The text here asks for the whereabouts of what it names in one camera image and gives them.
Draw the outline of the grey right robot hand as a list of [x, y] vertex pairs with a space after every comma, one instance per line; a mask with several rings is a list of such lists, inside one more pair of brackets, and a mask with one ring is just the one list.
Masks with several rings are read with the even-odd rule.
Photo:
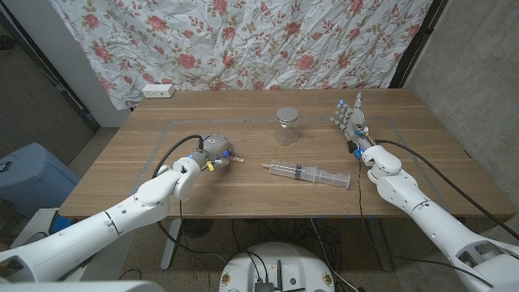
[[361, 159], [366, 150], [375, 146], [375, 142], [369, 137], [369, 129], [362, 111], [361, 92], [357, 94], [354, 106], [349, 106], [340, 100], [335, 116], [330, 120], [343, 131], [348, 151], [353, 153], [356, 158]]

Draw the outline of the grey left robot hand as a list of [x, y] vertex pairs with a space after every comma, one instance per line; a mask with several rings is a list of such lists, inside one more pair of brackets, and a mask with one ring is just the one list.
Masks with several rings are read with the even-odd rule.
[[217, 168], [226, 168], [230, 157], [234, 154], [234, 146], [222, 135], [212, 134], [203, 138], [204, 146], [196, 149], [189, 158], [193, 159], [200, 168], [211, 162]]

